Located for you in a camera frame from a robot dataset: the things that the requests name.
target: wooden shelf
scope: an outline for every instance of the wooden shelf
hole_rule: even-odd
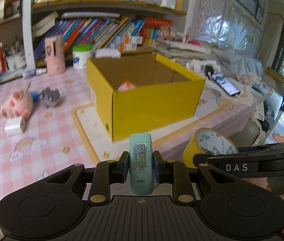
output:
[[[14,21],[16,19],[19,19],[21,17],[21,15],[18,13],[18,14],[15,14],[13,16],[10,16],[10,17],[7,17],[5,18],[4,20],[0,21],[0,25],[4,24],[4,23],[7,23],[7,22],[11,22],[11,21]]]
[[[121,55],[135,55],[135,54],[150,54],[154,52],[154,48],[152,47],[142,47],[142,48],[139,48],[135,51],[124,51],[124,52],[121,52]],[[70,54],[70,55],[66,55],[65,56],[65,61],[71,61],[73,58],[73,56]],[[46,67],[46,62],[43,61],[43,60],[38,60],[38,61],[35,61],[35,66],[36,68],[42,68],[42,67]]]
[[[166,15],[186,16],[186,13],[183,11],[160,7],[154,4],[119,0],[60,0],[46,3],[36,3],[32,5],[32,13],[75,8],[117,8]]]

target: green lid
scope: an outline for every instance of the green lid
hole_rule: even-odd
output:
[[[74,52],[86,52],[86,51],[91,51],[91,50],[93,50],[92,44],[79,44],[79,45],[73,46]]]

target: yellow cardboard box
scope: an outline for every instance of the yellow cardboard box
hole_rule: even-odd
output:
[[[125,79],[136,88],[118,92]],[[192,117],[205,83],[160,54],[88,59],[87,80],[112,141]]]

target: black gripper base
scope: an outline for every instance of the black gripper base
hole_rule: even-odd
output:
[[[83,220],[51,241],[232,241],[208,228],[194,208],[178,206],[169,196],[114,196],[91,207]],[[273,236],[267,241],[281,241]]]

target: pink stuffed toy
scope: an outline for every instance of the pink stuffed toy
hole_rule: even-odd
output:
[[[4,117],[23,116],[28,119],[33,109],[33,98],[28,89],[13,92],[0,107],[0,113]]]

